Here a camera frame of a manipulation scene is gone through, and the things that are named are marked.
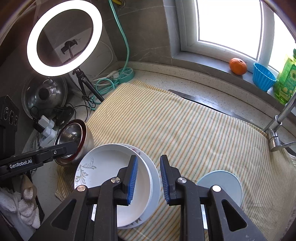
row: faucet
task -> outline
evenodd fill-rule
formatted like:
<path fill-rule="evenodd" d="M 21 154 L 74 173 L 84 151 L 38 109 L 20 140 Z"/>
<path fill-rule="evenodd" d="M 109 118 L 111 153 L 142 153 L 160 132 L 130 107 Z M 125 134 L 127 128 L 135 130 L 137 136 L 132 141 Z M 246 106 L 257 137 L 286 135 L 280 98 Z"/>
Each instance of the faucet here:
<path fill-rule="evenodd" d="M 279 115 L 276 115 L 271 122 L 263 129 L 263 131 L 268 135 L 268 143 L 270 151 L 277 151 L 286 147 L 289 147 L 296 143 L 296 141 L 287 143 L 287 144 L 281 144 L 281 141 L 279 139 L 279 136 L 277 134 L 278 128 L 282 125 L 282 121 L 287 117 L 287 115 L 291 112 L 291 110 L 296 105 L 296 88 L 288 101 L 288 103 L 285 105 L 283 110 Z"/>

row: metal bowl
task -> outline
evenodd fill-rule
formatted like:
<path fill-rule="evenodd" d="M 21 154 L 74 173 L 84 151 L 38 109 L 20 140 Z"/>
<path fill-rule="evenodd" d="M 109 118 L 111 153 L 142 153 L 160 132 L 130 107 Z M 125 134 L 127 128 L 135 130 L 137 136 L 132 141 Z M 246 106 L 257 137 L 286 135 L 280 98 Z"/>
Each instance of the metal bowl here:
<path fill-rule="evenodd" d="M 32 118 L 46 116 L 55 117 L 55 108 L 63 107 L 68 94 L 67 82 L 64 77 L 35 76 L 25 83 L 22 90 L 22 106 L 26 114 Z"/>
<path fill-rule="evenodd" d="M 77 166 L 82 158 L 94 147 L 94 138 L 86 123 L 76 119 L 67 123 L 58 133 L 55 145 L 74 141 L 78 148 L 76 153 L 59 157 L 55 161 L 61 166 Z"/>
<path fill-rule="evenodd" d="M 82 140 L 82 127 L 78 123 L 72 123 L 68 125 L 63 132 L 61 132 L 60 136 L 57 138 L 57 145 L 65 142 L 73 141 L 77 146 L 80 145 Z M 71 155 L 67 155 L 62 157 L 63 159 L 69 158 Z"/>

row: striped towel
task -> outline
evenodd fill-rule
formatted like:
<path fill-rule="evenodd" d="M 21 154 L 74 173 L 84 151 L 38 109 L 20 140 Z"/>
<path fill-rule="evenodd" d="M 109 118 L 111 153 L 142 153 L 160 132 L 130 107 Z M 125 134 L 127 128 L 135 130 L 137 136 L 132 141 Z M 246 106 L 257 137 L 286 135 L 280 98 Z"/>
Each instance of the striped towel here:
<path fill-rule="evenodd" d="M 95 146 L 136 146 L 158 171 L 166 154 L 193 182 L 213 170 L 233 173 L 243 188 L 243 211 L 267 240 L 282 236 L 295 201 L 295 161 L 285 149 L 270 152 L 265 133 L 255 126 L 139 81 L 120 85 L 87 124 Z M 63 200 L 73 189 L 75 171 L 59 166 L 58 173 L 56 196 Z M 179 240 L 179 228 L 180 208 L 168 206 L 162 195 L 148 221 L 119 230 L 119 236 Z"/>

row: green bottle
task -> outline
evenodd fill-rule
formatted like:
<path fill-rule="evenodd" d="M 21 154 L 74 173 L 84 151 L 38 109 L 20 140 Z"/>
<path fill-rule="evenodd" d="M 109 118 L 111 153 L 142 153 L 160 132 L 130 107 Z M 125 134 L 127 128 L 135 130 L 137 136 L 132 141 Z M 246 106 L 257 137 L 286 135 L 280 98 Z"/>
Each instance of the green bottle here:
<path fill-rule="evenodd" d="M 296 49 L 293 50 L 293 59 L 286 57 L 286 63 L 282 70 L 279 72 L 276 83 L 274 84 L 274 95 L 276 98 L 285 105 L 292 96 L 296 87 Z"/>

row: black speaker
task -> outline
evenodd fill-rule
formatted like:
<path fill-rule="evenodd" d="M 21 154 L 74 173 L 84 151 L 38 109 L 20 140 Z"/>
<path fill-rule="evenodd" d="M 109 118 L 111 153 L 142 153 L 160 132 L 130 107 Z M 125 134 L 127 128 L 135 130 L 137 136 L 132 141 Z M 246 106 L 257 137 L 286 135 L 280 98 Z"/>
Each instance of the black speaker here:
<path fill-rule="evenodd" d="M 8 95 L 0 97 L 0 160 L 15 154 L 15 133 L 20 110 Z"/>

